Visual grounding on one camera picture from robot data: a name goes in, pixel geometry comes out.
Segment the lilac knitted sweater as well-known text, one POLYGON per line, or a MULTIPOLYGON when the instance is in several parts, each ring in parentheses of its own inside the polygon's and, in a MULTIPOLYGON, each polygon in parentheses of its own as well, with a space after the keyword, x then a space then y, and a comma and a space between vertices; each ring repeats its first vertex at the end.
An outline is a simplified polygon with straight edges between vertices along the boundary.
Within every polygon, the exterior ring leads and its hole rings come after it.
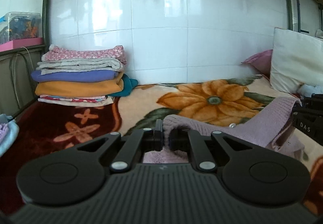
POLYGON ((166 146, 162 151, 144 154, 144 163, 186 163, 188 156, 183 151, 170 150, 170 133, 175 129, 198 131, 210 135, 221 131, 252 144, 301 160, 304 145, 294 135, 292 108, 299 100, 291 97, 277 97, 262 111, 244 124, 235 126, 214 126, 178 115, 168 115, 163 120, 166 146))

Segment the light blue knitted garment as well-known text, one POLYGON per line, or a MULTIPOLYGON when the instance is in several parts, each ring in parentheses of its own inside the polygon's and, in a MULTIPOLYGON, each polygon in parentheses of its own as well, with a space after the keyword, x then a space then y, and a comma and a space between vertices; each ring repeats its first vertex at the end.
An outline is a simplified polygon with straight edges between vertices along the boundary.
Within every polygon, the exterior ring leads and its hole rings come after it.
POLYGON ((311 97, 312 94, 322 95, 323 87, 320 85, 311 86, 311 85, 304 84, 297 90, 297 93, 302 97, 311 97))

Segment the white pillow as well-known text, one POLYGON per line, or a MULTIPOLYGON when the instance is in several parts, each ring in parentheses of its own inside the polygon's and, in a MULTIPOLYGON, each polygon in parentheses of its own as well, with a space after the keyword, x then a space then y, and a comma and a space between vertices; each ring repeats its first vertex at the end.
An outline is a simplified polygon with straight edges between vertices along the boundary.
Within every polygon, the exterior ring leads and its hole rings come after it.
POLYGON ((271 86, 295 94, 301 85, 322 86, 322 39, 274 29, 271 86))

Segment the teal folded garment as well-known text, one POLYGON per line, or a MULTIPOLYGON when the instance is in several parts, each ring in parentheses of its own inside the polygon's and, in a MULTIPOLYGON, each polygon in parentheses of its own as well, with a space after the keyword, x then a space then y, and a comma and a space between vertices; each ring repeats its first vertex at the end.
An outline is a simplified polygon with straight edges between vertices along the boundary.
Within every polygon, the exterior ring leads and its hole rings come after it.
POLYGON ((122 81, 124 84, 123 90, 110 94, 111 97, 126 97, 129 96, 134 88, 138 86, 138 80, 129 78, 126 74, 123 74, 122 81))

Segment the pink pillow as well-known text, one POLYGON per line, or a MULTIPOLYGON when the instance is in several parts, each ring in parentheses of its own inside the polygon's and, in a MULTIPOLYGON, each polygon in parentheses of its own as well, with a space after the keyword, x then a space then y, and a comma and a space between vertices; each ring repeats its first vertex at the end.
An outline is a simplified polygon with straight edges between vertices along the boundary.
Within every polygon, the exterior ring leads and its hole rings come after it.
POLYGON ((265 50, 263 52, 252 55, 242 62, 242 64, 251 65, 258 70, 261 74, 270 77, 271 62, 272 62, 273 50, 265 50))

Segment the white patterned folded garment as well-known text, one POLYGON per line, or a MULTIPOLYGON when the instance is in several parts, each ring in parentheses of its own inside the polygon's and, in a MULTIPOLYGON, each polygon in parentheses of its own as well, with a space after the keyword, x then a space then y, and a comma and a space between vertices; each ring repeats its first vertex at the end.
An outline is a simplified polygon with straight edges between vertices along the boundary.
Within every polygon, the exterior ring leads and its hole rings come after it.
POLYGON ((58 96, 42 95, 38 101, 49 104, 58 104, 69 107, 97 108, 114 103, 115 97, 99 96, 89 98, 64 98, 58 96))

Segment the purple folded garment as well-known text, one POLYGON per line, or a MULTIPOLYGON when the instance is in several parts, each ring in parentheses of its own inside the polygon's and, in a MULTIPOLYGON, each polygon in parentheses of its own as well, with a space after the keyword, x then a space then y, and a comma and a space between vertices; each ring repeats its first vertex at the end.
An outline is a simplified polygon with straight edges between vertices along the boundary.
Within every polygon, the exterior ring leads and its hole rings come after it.
POLYGON ((41 71, 33 71, 31 77, 34 81, 42 83, 49 81, 68 81, 81 83, 95 83, 112 80, 118 76, 116 71, 88 71, 88 72, 57 72, 41 74, 41 71))

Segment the pink floral folded garment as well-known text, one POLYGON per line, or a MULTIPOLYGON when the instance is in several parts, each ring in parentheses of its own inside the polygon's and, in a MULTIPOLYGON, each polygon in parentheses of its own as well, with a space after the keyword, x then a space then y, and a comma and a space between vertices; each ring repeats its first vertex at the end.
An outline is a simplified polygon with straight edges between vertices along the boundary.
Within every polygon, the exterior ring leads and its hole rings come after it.
POLYGON ((97 59, 115 58, 122 64, 126 64, 126 55, 122 45, 117 45, 112 49, 76 51, 67 50, 56 45, 50 45, 49 51, 42 56, 42 61, 60 61, 71 59, 97 59))

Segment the orange folded garment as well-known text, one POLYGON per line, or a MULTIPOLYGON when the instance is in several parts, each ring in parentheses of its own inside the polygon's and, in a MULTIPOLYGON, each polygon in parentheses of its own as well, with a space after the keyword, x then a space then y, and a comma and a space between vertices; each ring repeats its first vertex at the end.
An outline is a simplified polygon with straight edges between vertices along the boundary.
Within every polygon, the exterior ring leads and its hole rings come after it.
POLYGON ((123 90, 123 75, 124 73, 121 72, 115 79, 94 83, 69 81, 41 82, 37 85, 35 94, 37 96, 49 95, 67 98, 83 98, 110 95, 121 92, 123 90))

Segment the floral fleece blanket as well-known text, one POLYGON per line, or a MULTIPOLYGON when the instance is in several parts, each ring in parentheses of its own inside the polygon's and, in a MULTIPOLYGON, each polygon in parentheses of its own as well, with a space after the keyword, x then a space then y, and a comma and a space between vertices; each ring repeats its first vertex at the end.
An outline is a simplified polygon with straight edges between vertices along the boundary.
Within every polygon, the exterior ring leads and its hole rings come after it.
POLYGON ((180 115, 216 126, 243 124, 276 97, 264 75, 190 84, 150 84, 134 88, 102 107, 74 107, 36 102, 17 119, 19 134, 1 157, 1 211, 14 214, 23 206, 16 187, 19 169, 33 159, 106 133, 129 135, 153 127, 156 120, 180 115))

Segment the pale blue lilac cloth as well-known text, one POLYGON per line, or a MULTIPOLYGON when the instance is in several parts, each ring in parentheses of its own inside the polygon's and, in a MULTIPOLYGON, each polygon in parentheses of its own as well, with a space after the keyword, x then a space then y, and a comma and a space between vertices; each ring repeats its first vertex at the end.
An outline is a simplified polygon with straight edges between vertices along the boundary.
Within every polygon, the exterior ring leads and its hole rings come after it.
POLYGON ((5 152, 15 142, 19 133, 19 126, 12 116, 1 114, 1 145, 0 156, 3 156, 5 152))

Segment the pink box lid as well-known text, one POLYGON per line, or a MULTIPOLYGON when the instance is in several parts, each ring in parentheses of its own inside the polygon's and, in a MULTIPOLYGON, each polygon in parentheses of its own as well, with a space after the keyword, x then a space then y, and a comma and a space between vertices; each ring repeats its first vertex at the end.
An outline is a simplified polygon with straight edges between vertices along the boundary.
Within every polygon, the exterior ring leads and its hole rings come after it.
POLYGON ((0 52, 10 51, 21 47, 30 47, 34 45, 42 45, 43 38, 25 38, 20 40, 12 40, 0 45, 0 52))

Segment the clear plastic storage box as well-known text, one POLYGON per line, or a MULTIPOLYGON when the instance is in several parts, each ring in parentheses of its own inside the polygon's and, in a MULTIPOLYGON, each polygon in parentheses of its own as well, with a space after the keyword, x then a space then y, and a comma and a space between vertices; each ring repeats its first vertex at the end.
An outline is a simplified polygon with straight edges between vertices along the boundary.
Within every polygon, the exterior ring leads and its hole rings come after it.
POLYGON ((9 12, 1 17, 1 44, 9 41, 41 38, 40 13, 9 12))

